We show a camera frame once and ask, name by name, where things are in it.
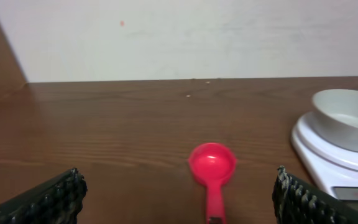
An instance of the white wall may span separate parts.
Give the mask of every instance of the white wall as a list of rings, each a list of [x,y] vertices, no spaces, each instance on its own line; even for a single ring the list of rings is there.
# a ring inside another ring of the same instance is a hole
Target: white wall
[[[0,23],[30,82],[358,75],[358,0],[0,0]]]

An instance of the red spoon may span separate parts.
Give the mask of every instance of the red spoon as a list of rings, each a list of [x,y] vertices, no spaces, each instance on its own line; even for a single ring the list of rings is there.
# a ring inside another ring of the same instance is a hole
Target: red spoon
[[[236,168],[234,154],[221,144],[206,143],[193,150],[188,162],[195,179],[207,188],[207,224],[226,224],[221,186]]]

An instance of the spoon handle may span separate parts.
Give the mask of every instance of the spoon handle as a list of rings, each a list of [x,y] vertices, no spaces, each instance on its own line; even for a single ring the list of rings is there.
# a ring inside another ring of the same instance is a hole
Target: spoon handle
[[[206,222],[207,224],[226,224],[221,186],[219,184],[208,185]]]

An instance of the red scoop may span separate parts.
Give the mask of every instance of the red scoop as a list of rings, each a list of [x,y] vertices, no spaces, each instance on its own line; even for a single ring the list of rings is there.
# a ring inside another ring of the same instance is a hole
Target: red scoop
[[[188,162],[195,179],[207,187],[207,223],[226,224],[221,186],[236,168],[234,154],[221,144],[206,143],[193,150]]]

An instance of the table surface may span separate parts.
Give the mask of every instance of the table surface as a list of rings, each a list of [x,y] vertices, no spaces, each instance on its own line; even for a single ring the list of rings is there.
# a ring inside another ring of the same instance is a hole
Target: table surface
[[[358,77],[26,85],[0,101],[0,203],[77,167],[89,189],[79,223],[204,223],[186,159],[220,142],[238,158],[227,222],[275,223],[276,168],[310,182],[290,130],[328,88],[358,90]]]

